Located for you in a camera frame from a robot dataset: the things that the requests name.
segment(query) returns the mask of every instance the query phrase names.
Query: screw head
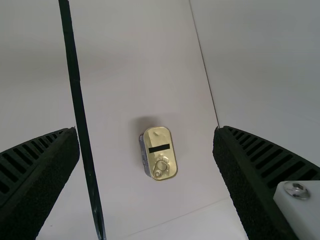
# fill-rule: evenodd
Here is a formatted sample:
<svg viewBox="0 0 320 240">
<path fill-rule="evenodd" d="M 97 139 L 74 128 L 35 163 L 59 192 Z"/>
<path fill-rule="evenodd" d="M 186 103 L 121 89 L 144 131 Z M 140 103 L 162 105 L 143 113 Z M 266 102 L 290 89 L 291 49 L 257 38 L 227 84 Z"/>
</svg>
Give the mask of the screw head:
<svg viewBox="0 0 320 240">
<path fill-rule="evenodd" d="M 307 200 L 310 198 L 310 193 L 306 186 L 297 181 L 287 181 L 283 187 L 289 195 L 296 199 Z"/>
<path fill-rule="evenodd" d="M 161 171 L 160 170 L 156 170 L 154 175 L 158 178 L 161 176 Z"/>
</svg>

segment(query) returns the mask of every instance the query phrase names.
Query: black stripe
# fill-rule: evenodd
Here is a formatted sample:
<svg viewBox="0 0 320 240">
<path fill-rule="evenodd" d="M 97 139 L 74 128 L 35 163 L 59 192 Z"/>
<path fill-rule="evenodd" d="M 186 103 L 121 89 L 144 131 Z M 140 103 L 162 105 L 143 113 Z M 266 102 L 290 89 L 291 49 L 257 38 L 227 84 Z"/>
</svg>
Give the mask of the black stripe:
<svg viewBox="0 0 320 240">
<path fill-rule="evenodd" d="M 84 102 L 80 85 L 80 73 L 78 66 L 78 58 L 76 52 L 76 44 L 74 31 L 72 27 L 70 6 L 68 0 L 58 0 L 62 21 L 62 29 L 64 35 L 66 61 L 68 65 L 70 87 L 73 101 L 73 108 L 78 130 L 82 160 L 84 165 L 85 179 L 89 192 L 93 220 L 96 233 L 99 240 L 106 239 L 106 231 L 104 225 L 104 217 L 102 213 L 101 201 L 99 196 L 98 183 L 94 160 L 91 151 Z"/>
<path fill-rule="evenodd" d="M 155 152 L 159 152 L 159 151 L 163 151 L 163 150 L 167 150 L 170 149 L 170 144 L 164 144 L 161 146 L 154 146 L 154 147 L 149 147 L 149 153 L 155 153 Z"/>
</svg>

